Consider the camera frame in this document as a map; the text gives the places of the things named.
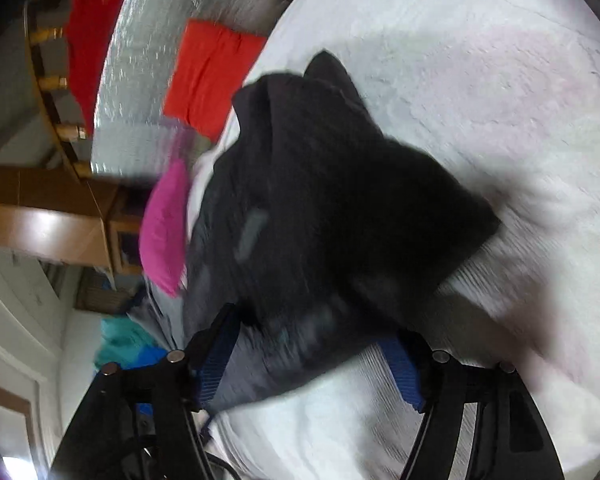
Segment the magenta pillow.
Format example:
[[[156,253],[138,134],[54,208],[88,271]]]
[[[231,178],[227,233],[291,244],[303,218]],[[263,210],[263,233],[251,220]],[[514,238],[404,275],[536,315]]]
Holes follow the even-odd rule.
[[[186,206],[190,180],[186,163],[172,162],[152,189],[140,224],[140,263],[146,276],[177,297],[185,268]]]

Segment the white pink bed blanket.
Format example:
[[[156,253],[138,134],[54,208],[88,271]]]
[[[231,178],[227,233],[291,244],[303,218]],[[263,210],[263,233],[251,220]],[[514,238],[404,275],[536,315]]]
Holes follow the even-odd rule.
[[[251,79],[347,67],[381,130],[490,200],[501,229],[414,326],[513,362],[569,479],[600,470],[600,21],[583,0],[294,0]]]

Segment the red pillow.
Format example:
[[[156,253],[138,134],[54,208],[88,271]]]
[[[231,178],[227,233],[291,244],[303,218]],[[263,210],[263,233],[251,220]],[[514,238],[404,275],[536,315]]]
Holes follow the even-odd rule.
[[[212,21],[186,23],[162,112],[215,143],[232,109],[232,97],[257,61],[265,36]]]

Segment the black jacket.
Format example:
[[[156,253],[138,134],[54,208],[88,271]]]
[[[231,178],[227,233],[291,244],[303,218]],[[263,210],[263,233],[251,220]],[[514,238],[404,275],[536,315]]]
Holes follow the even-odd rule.
[[[210,412],[306,385],[394,335],[498,230],[490,205],[384,136],[329,52],[234,96],[187,249],[186,337],[242,326]]]

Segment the grey folded garment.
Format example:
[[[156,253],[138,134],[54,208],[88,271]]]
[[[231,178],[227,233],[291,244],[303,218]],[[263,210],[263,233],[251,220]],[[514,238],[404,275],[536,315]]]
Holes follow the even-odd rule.
[[[126,315],[166,350],[184,349],[182,296],[171,297],[146,275],[125,307]]]

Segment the blue garment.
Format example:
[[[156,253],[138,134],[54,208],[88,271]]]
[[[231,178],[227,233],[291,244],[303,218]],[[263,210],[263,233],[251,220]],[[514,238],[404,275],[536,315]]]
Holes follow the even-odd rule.
[[[134,368],[153,366],[163,360],[168,353],[168,350],[161,347],[144,347],[132,359],[132,362],[128,365],[128,369],[134,370]]]

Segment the teal garment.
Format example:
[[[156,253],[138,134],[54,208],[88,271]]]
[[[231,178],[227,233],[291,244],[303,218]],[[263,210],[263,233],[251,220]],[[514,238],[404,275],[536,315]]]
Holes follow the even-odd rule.
[[[118,363],[122,368],[137,367],[140,355],[156,347],[155,338],[127,316],[108,316],[100,321],[100,345],[94,356],[94,367],[100,370],[109,362]]]

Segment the red hanging cloth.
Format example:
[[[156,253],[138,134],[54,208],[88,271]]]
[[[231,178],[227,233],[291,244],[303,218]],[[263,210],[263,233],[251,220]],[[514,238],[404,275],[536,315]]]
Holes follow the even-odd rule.
[[[76,99],[89,136],[94,131],[100,77],[124,0],[72,0],[64,27],[68,48],[68,88]]]

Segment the silver quilted headboard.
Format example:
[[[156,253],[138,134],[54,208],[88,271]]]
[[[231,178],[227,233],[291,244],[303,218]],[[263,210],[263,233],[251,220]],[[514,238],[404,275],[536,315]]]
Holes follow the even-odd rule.
[[[192,164],[209,142],[162,112],[187,21],[268,35],[287,6],[285,0],[124,0],[97,93],[93,176],[152,182],[173,159]]]

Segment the wooden cabinet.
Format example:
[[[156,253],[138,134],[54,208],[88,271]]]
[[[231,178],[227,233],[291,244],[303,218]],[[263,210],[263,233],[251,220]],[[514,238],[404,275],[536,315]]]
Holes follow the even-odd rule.
[[[36,258],[140,274],[148,192],[68,171],[0,166],[0,247]]]

